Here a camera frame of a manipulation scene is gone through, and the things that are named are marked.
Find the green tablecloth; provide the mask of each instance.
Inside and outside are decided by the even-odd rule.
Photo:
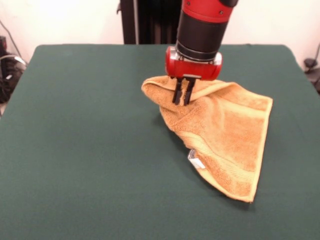
[[[320,99],[284,46],[219,76],[274,99],[256,198],[208,185],[141,92],[164,45],[36,49],[0,120],[0,239],[320,239]]]

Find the orange towel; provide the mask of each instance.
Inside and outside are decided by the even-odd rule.
[[[190,104],[172,103],[176,80],[146,79],[144,94],[159,105],[167,127],[190,149],[197,172],[226,196],[252,203],[261,171],[273,100],[235,82],[197,80]]]

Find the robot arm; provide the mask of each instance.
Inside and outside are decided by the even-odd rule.
[[[182,95],[182,80],[189,81],[184,105],[189,104],[196,79],[213,81],[222,67],[219,53],[227,25],[238,0],[182,0],[175,46],[168,47],[165,70],[177,79],[173,102]]]

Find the white wall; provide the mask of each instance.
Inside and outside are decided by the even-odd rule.
[[[29,60],[40,44],[123,44],[119,2],[0,0],[0,19]],[[239,0],[223,43],[284,44],[302,66],[320,42],[319,11],[319,0]]]
[[[119,2],[0,0],[0,19],[11,31],[22,56],[30,60],[41,44],[123,44],[121,13],[116,14]]]
[[[239,0],[223,42],[284,44],[303,66],[320,42],[320,1]]]

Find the towel tag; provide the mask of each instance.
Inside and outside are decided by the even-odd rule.
[[[196,150],[191,149],[188,154],[188,160],[196,169],[205,169],[205,165],[200,161],[199,158],[195,157]]]

